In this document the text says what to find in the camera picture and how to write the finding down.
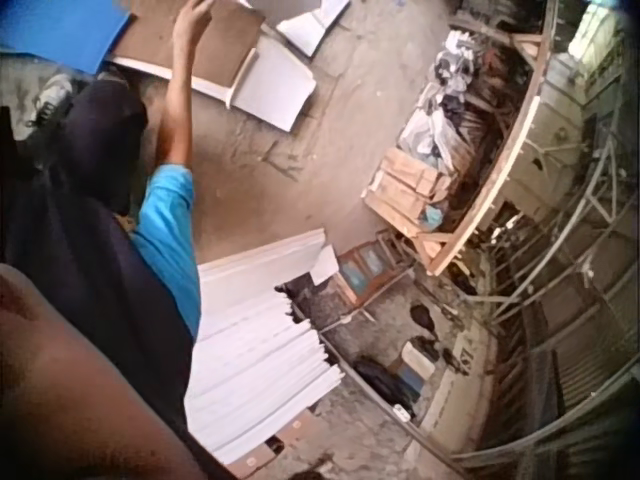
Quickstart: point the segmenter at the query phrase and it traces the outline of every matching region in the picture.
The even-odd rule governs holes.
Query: wooden beam
[[[381,174],[381,178],[375,182],[375,187],[371,187],[373,191],[403,215],[411,219],[418,219],[424,211],[427,201],[388,173],[379,172],[379,174]]]
[[[405,237],[415,238],[419,233],[424,231],[418,223],[404,216],[376,195],[375,192],[369,190],[364,197],[364,203]]]
[[[455,15],[453,17],[449,17],[449,26],[469,30],[470,32],[481,33],[497,42],[511,46],[511,37],[507,32],[490,27],[489,25],[486,25],[474,18]]]
[[[489,210],[491,203],[507,180],[507,176],[516,161],[524,139],[527,136],[527,132],[533,122],[538,105],[540,104],[538,91],[544,79],[545,67],[549,60],[557,13],[558,1],[547,0],[543,40],[540,44],[540,52],[536,59],[535,69],[531,76],[529,88],[522,102],[518,117],[511,128],[509,137],[506,142],[503,143],[500,153],[493,163],[491,173],[476,196],[471,208],[458,224],[454,232],[454,238],[444,246],[438,256],[434,258],[429,265],[428,270],[434,275],[440,275],[464,246],[467,239],[478,226],[478,223],[480,223],[480,220],[482,220],[484,214]]]
[[[380,168],[415,189],[426,165],[402,150],[390,148],[382,159]]]
[[[419,233],[418,238],[425,242],[447,243],[453,238],[453,233],[444,233],[444,232]]]

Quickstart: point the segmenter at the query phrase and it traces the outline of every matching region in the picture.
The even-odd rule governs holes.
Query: brown cardboard
[[[303,410],[275,436],[285,445],[291,445],[302,438],[312,436],[319,428],[318,418],[309,410]]]
[[[112,50],[119,57],[171,68],[173,24],[184,1],[128,0],[124,7],[135,16]],[[193,75],[231,87],[260,35],[264,17],[231,0],[211,8],[211,24],[198,44]]]
[[[230,465],[226,465],[227,470],[234,474],[238,479],[249,477],[259,468],[264,467],[276,458],[276,454],[267,447],[265,443],[261,443],[249,453],[239,458]]]

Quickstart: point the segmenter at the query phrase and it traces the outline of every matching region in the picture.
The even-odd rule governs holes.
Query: sneaker
[[[35,114],[26,122],[28,127],[42,127],[56,109],[74,93],[73,79],[66,73],[59,73],[49,79],[34,100]]]

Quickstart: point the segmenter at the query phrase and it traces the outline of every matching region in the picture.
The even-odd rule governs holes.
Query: cardboard box
[[[274,436],[277,437],[286,448],[302,438],[313,435],[318,428],[318,418],[309,410],[305,409]],[[278,453],[274,452],[265,442],[235,462],[225,466],[236,478],[244,480],[256,471],[267,466],[275,460],[280,453],[282,453],[282,451]]]

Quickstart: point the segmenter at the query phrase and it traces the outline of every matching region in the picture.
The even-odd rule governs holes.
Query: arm
[[[214,0],[188,0],[173,29],[173,74],[160,120],[156,166],[181,165],[191,169],[191,74],[196,47],[211,21]]]

